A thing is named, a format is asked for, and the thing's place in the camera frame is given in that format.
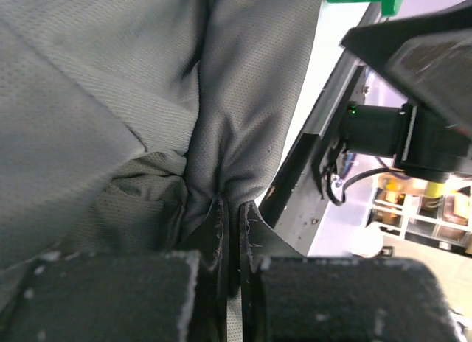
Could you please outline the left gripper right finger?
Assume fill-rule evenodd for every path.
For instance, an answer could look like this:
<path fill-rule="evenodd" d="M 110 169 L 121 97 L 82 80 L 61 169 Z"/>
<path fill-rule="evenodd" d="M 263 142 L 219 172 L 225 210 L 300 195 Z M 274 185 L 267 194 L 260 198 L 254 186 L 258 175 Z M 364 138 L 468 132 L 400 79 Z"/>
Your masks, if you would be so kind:
<path fill-rule="evenodd" d="M 266 333 L 266 302 L 260 266 L 272 257 L 301 259 L 302 255 L 264 221 L 256 204 L 243 204 L 239 219 L 243 340 L 262 341 Z"/>

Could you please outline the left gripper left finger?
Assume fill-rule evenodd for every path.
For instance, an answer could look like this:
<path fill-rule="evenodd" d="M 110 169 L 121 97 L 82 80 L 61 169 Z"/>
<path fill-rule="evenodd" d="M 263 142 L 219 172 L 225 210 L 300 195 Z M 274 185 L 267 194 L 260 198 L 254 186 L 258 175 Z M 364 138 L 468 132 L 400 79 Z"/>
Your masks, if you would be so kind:
<path fill-rule="evenodd" d="M 200 254 L 187 341 L 227 340 L 229 286 L 229 218 L 225 199 L 217 195 L 202 224 L 177 249 Z"/>

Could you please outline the grey t shirt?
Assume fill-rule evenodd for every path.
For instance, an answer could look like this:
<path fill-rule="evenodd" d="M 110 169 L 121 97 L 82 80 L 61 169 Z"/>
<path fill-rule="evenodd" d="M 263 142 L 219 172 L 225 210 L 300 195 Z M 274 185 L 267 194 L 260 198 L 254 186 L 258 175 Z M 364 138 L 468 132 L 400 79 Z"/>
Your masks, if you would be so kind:
<path fill-rule="evenodd" d="M 1 339 L 187 341 L 214 198 L 270 184 L 322 0 L 1 0 Z"/>

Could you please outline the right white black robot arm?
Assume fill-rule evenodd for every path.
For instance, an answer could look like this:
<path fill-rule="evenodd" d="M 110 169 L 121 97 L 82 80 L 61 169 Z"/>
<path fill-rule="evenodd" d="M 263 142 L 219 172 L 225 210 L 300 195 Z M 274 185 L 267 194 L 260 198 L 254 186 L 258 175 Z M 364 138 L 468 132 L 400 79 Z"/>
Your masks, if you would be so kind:
<path fill-rule="evenodd" d="M 400 92 L 400 108 L 360 105 L 339 133 L 354 153 L 391 158 L 437 183 L 471 174 L 471 2 L 351 29 L 342 46 Z"/>

